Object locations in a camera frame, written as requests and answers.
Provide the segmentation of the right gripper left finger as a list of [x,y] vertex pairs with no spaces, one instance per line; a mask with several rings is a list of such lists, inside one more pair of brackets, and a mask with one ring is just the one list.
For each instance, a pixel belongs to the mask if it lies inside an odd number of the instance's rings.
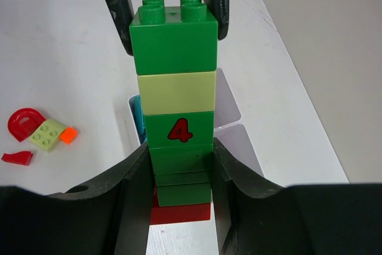
[[154,183],[147,144],[65,193],[1,188],[2,254],[144,254]]

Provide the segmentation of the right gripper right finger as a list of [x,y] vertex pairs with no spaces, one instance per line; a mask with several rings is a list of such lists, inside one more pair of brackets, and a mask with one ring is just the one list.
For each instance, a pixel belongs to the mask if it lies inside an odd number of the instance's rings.
[[220,254],[380,254],[381,185],[284,188],[214,142],[212,199]]

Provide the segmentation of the green duplo brick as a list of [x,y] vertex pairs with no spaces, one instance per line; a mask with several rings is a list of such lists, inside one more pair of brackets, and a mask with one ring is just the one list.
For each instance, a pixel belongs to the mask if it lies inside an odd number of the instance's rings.
[[138,75],[217,68],[218,23],[202,0],[143,0],[129,27]]

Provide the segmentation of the light green curved lego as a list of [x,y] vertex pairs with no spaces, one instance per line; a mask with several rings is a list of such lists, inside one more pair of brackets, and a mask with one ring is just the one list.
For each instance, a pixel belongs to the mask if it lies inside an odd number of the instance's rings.
[[66,127],[61,122],[49,118],[28,137],[28,141],[44,151],[50,152]]

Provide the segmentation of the teal curved lego brick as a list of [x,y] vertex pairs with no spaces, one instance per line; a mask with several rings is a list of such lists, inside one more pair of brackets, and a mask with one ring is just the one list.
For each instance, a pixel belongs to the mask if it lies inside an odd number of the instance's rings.
[[133,97],[133,102],[131,107],[132,107],[134,123],[137,129],[138,137],[139,137],[140,143],[143,143],[147,140],[147,136],[146,136],[146,127],[144,124],[144,116],[143,116],[143,111],[141,106],[140,95],[136,95]]

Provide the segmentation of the green and red duplo stack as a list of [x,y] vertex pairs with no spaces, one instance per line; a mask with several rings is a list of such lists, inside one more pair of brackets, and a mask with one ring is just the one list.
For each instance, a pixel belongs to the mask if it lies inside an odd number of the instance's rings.
[[151,224],[210,219],[214,112],[143,115],[155,176]]

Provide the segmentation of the orange small lego brick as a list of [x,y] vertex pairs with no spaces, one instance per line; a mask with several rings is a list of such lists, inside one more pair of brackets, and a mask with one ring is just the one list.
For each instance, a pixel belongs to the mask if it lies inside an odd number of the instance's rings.
[[65,144],[71,144],[77,137],[78,131],[72,127],[67,127],[61,134],[60,140]]

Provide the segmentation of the red slope lego piece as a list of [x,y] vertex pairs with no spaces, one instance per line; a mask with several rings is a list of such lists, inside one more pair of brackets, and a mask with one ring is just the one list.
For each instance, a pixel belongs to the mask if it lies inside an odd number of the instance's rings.
[[4,153],[1,159],[4,162],[17,164],[17,165],[30,165],[33,153],[31,151],[23,150],[16,153]]

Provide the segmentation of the left clear divided container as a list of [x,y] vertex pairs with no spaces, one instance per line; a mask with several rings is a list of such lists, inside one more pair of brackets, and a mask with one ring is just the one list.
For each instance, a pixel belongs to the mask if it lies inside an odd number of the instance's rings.
[[170,115],[214,112],[209,131],[235,123],[241,113],[223,70],[138,76],[143,87],[143,113]]

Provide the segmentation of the red horseshoe lego piece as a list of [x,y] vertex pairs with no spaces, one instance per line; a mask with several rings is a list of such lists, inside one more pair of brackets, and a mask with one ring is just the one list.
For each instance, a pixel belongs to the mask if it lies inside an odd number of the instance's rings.
[[28,138],[44,121],[45,117],[30,107],[15,111],[8,120],[8,131],[19,142]]

